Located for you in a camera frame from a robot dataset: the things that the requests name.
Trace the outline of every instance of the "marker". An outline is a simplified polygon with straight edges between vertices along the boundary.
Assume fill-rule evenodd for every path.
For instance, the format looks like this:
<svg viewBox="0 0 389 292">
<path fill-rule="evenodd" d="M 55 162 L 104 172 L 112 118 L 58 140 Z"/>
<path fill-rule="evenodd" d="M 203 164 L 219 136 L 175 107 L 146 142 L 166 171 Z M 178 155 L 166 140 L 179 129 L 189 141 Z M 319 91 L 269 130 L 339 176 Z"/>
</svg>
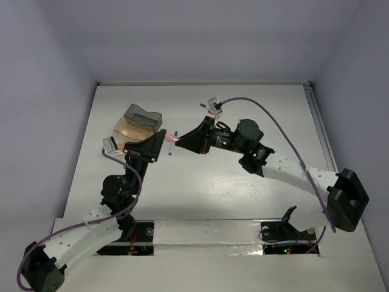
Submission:
<svg viewBox="0 0 389 292">
<path fill-rule="evenodd" d="M 177 132 L 177 131 L 175 131 L 175 132 L 174 132 L 174 135 L 177 137 L 177 135 L 178 135 L 178 132 Z M 170 145 L 170 149 L 169 149 L 169 156 L 173 154 L 173 145 L 174 145 L 173 143 Z"/>
</svg>

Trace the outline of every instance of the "white table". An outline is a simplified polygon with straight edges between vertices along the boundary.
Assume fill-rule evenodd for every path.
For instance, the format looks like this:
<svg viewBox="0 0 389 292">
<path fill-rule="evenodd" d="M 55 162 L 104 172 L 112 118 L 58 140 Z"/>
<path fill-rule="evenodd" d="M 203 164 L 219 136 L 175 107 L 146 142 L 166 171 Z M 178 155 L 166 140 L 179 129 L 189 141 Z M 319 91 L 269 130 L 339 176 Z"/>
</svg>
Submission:
<svg viewBox="0 0 389 292">
<path fill-rule="evenodd" d="M 101 200 L 104 178 L 123 173 L 100 150 L 102 139 L 130 104 L 162 113 L 162 128 L 181 135 L 200 124 L 206 110 L 199 104 L 213 96 L 221 100 L 246 96 L 261 102 L 279 120 L 307 164 L 328 169 L 322 148 L 326 145 L 320 143 L 301 85 L 100 86 L 64 218 L 57 227 L 80 220 Z M 231 128 L 238 119 L 254 119 L 265 133 L 264 145 L 295 158 L 259 108 L 239 101 L 224 109 L 222 120 Z M 165 143 L 158 162 L 149 165 L 133 211 L 138 220 L 280 218 L 290 206 L 318 204 L 315 197 L 281 182 L 249 175 L 238 164 L 236 153 L 211 149 L 208 155 L 196 155 L 176 147 L 168 156 L 168 148 Z M 66 278 L 60 291 L 385 291 L 362 224 L 353 233 L 327 232 L 320 250 L 321 257 L 224 256 L 182 250 L 149 257 L 94 256 Z"/>
</svg>

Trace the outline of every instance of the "gray wall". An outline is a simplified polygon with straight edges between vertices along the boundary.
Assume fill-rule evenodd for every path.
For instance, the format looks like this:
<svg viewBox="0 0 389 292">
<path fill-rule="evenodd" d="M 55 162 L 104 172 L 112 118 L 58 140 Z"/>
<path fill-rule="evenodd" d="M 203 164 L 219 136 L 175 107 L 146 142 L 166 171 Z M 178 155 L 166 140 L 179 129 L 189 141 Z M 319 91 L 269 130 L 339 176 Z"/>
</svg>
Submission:
<svg viewBox="0 0 389 292">
<path fill-rule="evenodd" d="M 307 81 L 359 0 L 53 0 L 98 81 Z"/>
<path fill-rule="evenodd" d="M 370 204 L 363 217 L 389 284 L 389 1 L 363 0 L 314 82 L 339 168 L 355 170 Z"/>
<path fill-rule="evenodd" d="M 0 287 L 61 216 L 95 82 L 50 1 L 0 1 Z"/>
</svg>

